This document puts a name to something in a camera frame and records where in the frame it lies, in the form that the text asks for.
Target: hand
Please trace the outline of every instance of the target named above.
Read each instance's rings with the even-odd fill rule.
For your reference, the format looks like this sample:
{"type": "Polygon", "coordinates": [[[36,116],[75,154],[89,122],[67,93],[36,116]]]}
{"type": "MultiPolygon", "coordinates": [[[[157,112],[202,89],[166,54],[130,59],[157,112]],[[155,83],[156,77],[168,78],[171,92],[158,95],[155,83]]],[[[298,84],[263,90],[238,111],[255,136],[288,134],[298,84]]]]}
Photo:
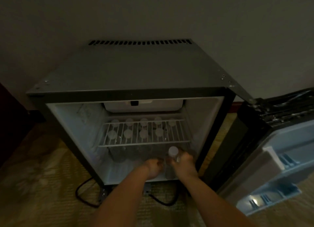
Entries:
{"type": "Polygon", "coordinates": [[[144,167],[148,169],[147,180],[156,178],[164,169],[164,161],[161,159],[149,159],[143,163],[144,167]]]}
{"type": "Polygon", "coordinates": [[[193,162],[193,156],[188,154],[187,152],[183,152],[179,149],[179,162],[175,162],[172,158],[167,158],[167,163],[173,166],[175,170],[175,174],[179,178],[180,181],[184,182],[189,178],[198,178],[198,173],[195,169],[195,164],[193,162]]]}

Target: wire shelf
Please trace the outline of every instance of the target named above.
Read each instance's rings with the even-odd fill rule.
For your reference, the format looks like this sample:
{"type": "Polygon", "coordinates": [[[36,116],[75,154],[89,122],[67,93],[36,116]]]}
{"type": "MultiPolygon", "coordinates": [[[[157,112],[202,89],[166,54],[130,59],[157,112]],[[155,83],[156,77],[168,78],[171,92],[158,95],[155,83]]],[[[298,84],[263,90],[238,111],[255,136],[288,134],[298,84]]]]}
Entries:
{"type": "Polygon", "coordinates": [[[109,122],[103,124],[100,132],[102,138],[100,139],[99,147],[190,142],[184,119],[109,122]],[[124,132],[126,130],[130,130],[128,132],[131,134],[130,138],[125,137],[124,132]],[[112,131],[115,131],[116,135],[113,139],[110,139],[108,134],[112,131]],[[146,138],[143,138],[141,131],[146,133],[146,138]]]}

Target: ventilation grille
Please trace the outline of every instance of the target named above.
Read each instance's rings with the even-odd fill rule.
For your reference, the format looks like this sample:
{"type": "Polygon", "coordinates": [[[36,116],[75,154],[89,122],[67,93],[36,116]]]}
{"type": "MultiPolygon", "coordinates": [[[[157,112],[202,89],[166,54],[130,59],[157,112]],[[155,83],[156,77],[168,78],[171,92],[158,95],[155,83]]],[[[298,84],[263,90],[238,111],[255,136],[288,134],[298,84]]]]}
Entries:
{"type": "Polygon", "coordinates": [[[192,44],[189,39],[177,40],[158,40],[158,41],[100,41],[93,40],[88,45],[173,45],[173,44],[192,44]]]}

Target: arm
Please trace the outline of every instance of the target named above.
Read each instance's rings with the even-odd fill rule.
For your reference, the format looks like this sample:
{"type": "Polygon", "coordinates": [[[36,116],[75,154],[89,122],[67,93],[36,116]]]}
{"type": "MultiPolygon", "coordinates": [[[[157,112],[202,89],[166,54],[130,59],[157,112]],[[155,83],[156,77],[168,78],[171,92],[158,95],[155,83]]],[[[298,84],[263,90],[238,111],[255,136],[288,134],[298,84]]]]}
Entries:
{"type": "Polygon", "coordinates": [[[158,159],[147,160],[134,169],[101,204],[92,226],[135,226],[144,183],[155,178],[162,169],[163,162],[158,159]]]}
{"type": "Polygon", "coordinates": [[[175,169],[177,177],[196,202],[198,211],[206,226],[255,226],[241,211],[219,197],[198,178],[191,155],[184,152],[179,163],[172,159],[170,162],[175,169]]]}

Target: black cable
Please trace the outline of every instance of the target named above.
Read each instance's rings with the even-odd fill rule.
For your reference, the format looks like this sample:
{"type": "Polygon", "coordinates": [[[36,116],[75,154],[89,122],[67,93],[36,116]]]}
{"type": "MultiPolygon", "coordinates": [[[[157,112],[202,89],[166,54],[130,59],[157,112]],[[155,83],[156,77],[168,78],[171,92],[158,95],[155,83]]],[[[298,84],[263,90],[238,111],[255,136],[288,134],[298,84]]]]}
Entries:
{"type": "MultiPolygon", "coordinates": [[[[84,204],[86,204],[86,205],[88,205],[88,206],[90,206],[90,207],[98,208],[100,205],[95,205],[95,204],[89,203],[88,201],[83,200],[83,199],[79,196],[79,189],[80,189],[83,185],[85,185],[87,182],[91,181],[92,179],[93,179],[92,177],[89,178],[89,179],[87,179],[86,181],[84,181],[81,185],[79,185],[79,186],[76,188],[76,190],[75,190],[75,197],[76,197],[79,201],[83,202],[84,204]]],[[[175,196],[173,197],[172,201],[170,201],[169,203],[164,203],[164,202],[162,202],[161,200],[158,200],[158,199],[157,199],[155,196],[153,196],[152,194],[149,194],[149,196],[150,196],[151,198],[153,198],[155,201],[157,201],[159,204],[162,204],[162,205],[164,205],[164,206],[172,206],[172,205],[174,205],[174,204],[177,202],[177,200],[178,200],[178,198],[179,198],[179,194],[180,194],[180,191],[179,191],[179,190],[180,190],[180,188],[179,188],[179,183],[177,182],[176,190],[175,190],[175,196]]]]}
{"type": "Polygon", "coordinates": [[[87,182],[89,182],[90,180],[92,180],[92,179],[93,179],[92,177],[89,178],[89,179],[87,179],[86,181],[84,181],[81,185],[79,185],[79,186],[76,188],[76,190],[75,190],[75,197],[76,197],[79,201],[83,202],[84,204],[86,204],[86,205],[88,205],[88,206],[90,206],[90,207],[98,208],[99,205],[95,205],[95,204],[89,203],[88,201],[83,200],[83,199],[79,196],[79,189],[80,189],[83,185],[85,185],[87,182]]]}
{"type": "Polygon", "coordinates": [[[164,205],[164,206],[173,206],[176,202],[177,202],[177,200],[178,200],[178,198],[179,198],[179,194],[180,194],[180,187],[179,187],[179,183],[177,182],[177,185],[176,185],[176,190],[175,190],[175,196],[174,196],[174,198],[172,199],[172,201],[170,201],[169,203],[164,203],[164,202],[162,202],[161,200],[158,200],[156,197],[154,197],[152,194],[149,194],[149,196],[151,197],[151,198],[153,198],[155,201],[157,201],[159,204],[162,204],[162,205],[164,205]]]}

